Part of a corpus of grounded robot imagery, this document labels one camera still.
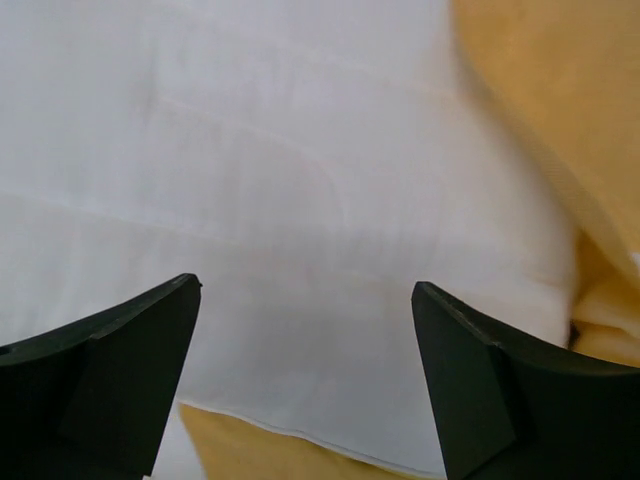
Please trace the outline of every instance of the yellow blanket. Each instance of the yellow blanket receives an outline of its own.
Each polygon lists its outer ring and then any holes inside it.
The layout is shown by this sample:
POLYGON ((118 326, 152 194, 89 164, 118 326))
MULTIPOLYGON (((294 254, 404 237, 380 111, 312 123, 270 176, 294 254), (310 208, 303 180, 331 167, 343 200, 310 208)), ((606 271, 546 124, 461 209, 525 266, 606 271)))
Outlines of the yellow blanket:
MULTIPOLYGON (((640 366, 637 0, 453 3, 464 55, 584 231, 575 350, 640 366)), ((210 478, 403 478, 224 415, 182 414, 210 478)))

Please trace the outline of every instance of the black plastic piece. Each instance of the black plastic piece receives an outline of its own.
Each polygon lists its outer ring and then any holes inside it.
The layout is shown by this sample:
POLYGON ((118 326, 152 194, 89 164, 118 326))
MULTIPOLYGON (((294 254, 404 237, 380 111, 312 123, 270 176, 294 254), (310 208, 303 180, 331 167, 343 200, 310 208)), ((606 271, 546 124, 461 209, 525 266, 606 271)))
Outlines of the black plastic piece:
POLYGON ((0 348, 0 478, 151 475, 200 306, 181 275, 0 348))
POLYGON ((448 480, 640 479, 640 369, 558 348, 417 284, 448 480))

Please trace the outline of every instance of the bedding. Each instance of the bedding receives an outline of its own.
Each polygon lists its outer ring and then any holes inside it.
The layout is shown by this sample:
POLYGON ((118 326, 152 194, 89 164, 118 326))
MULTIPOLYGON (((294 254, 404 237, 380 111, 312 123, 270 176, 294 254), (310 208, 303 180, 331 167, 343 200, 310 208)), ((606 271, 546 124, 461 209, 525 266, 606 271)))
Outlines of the bedding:
POLYGON ((417 480, 238 418, 184 405, 181 413, 207 478, 417 480))
POLYGON ((414 282, 566 344, 573 223, 445 0, 0 8, 2 343, 193 271, 184 404, 421 478, 414 282))
POLYGON ((575 350, 640 366, 637 2, 453 5, 466 57, 582 229, 575 350))

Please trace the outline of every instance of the yellow fabric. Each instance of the yellow fabric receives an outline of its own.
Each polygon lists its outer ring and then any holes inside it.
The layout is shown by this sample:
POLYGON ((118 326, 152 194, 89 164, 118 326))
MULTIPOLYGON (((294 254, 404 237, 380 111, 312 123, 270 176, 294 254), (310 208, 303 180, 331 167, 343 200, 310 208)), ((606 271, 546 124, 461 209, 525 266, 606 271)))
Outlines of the yellow fabric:
POLYGON ((403 480, 410 477, 267 432, 236 418, 181 406, 208 478, 216 480, 403 480))
POLYGON ((585 232, 574 349, 640 366, 638 1, 453 5, 462 51, 585 232))

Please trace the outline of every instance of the white sheet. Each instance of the white sheet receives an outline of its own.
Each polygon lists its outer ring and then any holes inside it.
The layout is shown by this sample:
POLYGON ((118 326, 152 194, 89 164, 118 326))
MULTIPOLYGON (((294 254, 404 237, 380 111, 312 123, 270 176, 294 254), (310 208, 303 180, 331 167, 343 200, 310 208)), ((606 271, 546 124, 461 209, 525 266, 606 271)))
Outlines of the white sheet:
POLYGON ((169 415, 152 480, 207 480, 177 408, 169 415))
POLYGON ((183 400, 443 474, 413 283, 561 344, 573 280, 445 5, 4 2, 0 340, 193 271, 183 400))

